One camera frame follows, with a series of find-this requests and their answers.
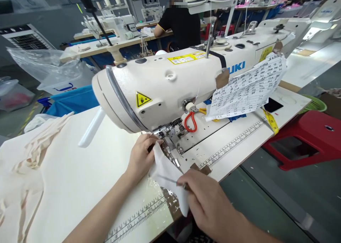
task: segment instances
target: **hand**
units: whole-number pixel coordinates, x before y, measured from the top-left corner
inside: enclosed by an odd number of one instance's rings
[[[148,148],[159,140],[155,135],[140,135],[130,154],[126,174],[134,186],[144,177],[153,165],[155,157],[154,151],[148,152]]]
[[[177,184],[188,183],[188,203],[198,227],[217,242],[242,242],[245,217],[237,212],[219,183],[199,171],[188,170]]]

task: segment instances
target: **air conditioner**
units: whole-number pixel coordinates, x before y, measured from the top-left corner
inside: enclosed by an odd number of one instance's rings
[[[0,29],[0,35],[8,39],[14,46],[22,49],[56,49],[31,24]]]

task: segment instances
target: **needle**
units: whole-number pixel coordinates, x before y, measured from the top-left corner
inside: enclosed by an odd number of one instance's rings
[[[168,177],[164,177],[163,175],[161,176],[161,175],[158,174],[157,176],[160,177],[160,178],[163,178],[163,179],[165,179],[165,180],[167,180],[169,182],[172,182],[172,183],[175,183],[175,184],[177,183],[175,180],[172,180],[172,179],[170,179]],[[186,191],[192,191],[187,183],[182,184],[182,188],[184,188],[184,190],[186,190]]]

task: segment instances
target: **green basket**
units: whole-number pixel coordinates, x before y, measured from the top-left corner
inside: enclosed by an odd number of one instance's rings
[[[305,113],[309,110],[317,110],[319,112],[324,112],[327,110],[327,105],[322,102],[320,99],[308,95],[304,95],[306,98],[311,99],[311,102],[301,111],[299,114]]]

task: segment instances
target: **black shirt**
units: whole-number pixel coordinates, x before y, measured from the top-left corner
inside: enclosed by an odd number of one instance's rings
[[[191,15],[188,8],[171,7],[166,9],[159,26],[165,31],[168,29],[173,31],[179,49],[201,44],[199,15]]]

